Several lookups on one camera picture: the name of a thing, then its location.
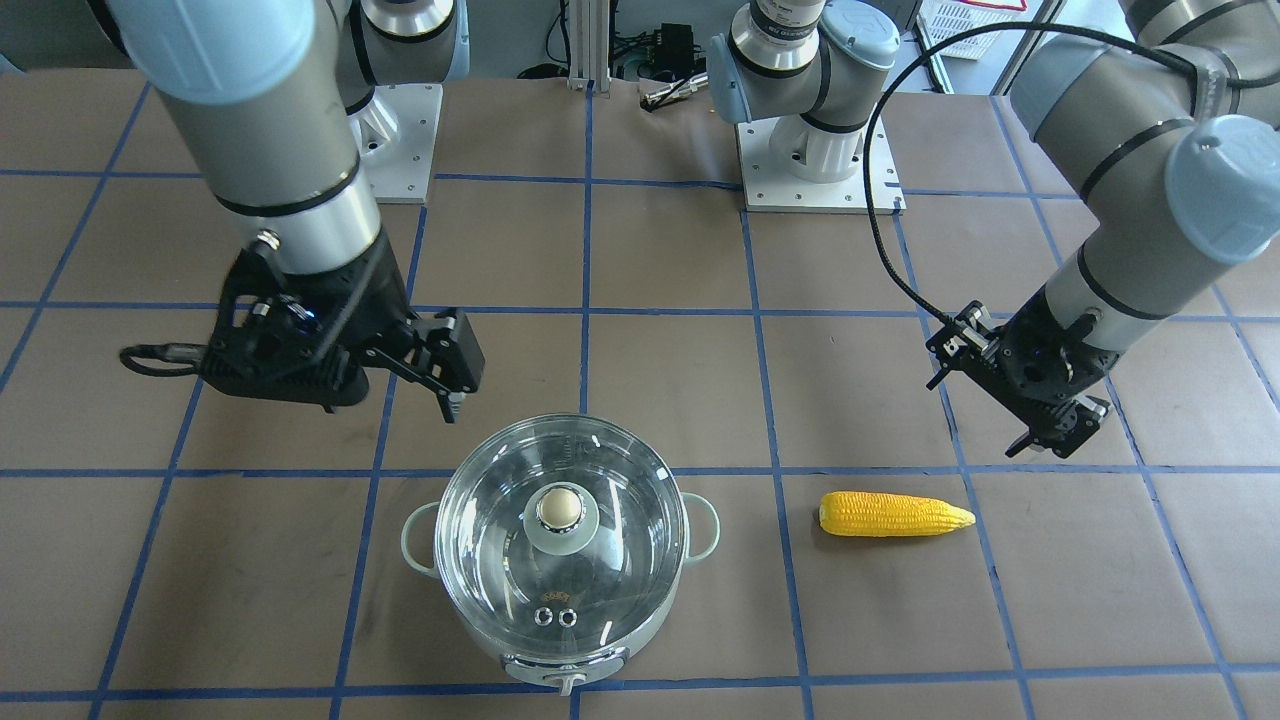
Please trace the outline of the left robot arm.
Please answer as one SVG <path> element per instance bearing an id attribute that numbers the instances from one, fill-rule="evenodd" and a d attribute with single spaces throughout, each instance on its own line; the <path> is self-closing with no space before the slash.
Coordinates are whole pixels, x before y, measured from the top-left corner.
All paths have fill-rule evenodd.
<path id="1" fill-rule="evenodd" d="M 1110 416 L 1088 389 L 1165 319 L 1277 237 L 1277 4 L 1125 1 L 1130 38 L 1042 24 L 1010 91 L 1030 138 L 1098 228 L 996 325 L 969 302 L 928 341 L 936 380 L 970 378 L 1069 457 Z M 751 1 L 710 41 L 731 123 L 774 120 L 767 156 L 806 187 L 870 201 L 872 135 L 892 94 L 890 18 L 861 1 Z"/>

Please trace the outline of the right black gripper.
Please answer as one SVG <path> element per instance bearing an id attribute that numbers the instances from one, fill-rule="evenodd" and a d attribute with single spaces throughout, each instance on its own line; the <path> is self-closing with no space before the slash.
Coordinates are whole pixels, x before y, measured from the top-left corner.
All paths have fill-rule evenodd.
<path id="1" fill-rule="evenodd" d="M 433 393 L 445 423 L 479 391 L 485 356 L 466 313 L 413 314 L 387 232 L 332 272 L 288 275 L 287 288 L 317 323 L 315 359 L 271 383 L 280 401 L 362 401 L 366 366 L 387 369 Z"/>

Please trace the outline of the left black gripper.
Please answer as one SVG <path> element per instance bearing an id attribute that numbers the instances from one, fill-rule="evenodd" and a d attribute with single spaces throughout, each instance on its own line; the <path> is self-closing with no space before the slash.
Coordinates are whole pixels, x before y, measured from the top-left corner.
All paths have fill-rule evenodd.
<path id="1" fill-rule="evenodd" d="M 1046 300 L 1029 300 L 997 329 L 996 361 L 1007 386 L 998 398 L 1027 425 L 1005 457 L 1048 450 L 1070 457 L 1111 418 L 1110 401 L 1085 393 L 1114 366 L 1111 351 L 1085 342 L 1100 319 L 1101 310 L 1088 307 L 1062 327 Z"/>

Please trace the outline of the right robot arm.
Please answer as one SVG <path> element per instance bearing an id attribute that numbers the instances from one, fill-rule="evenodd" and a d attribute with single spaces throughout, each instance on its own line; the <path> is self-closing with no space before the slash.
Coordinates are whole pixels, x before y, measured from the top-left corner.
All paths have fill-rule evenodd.
<path id="1" fill-rule="evenodd" d="M 456 420 L 485 357 L 466 314 L 416 314 L 337 82 L 330 1 L 110 1 L 243 247 L 205 345 L 124 347 L 150 377 L 196 375 L 237 397 L 360 404 L 370 368 L 424 386 Z"/>

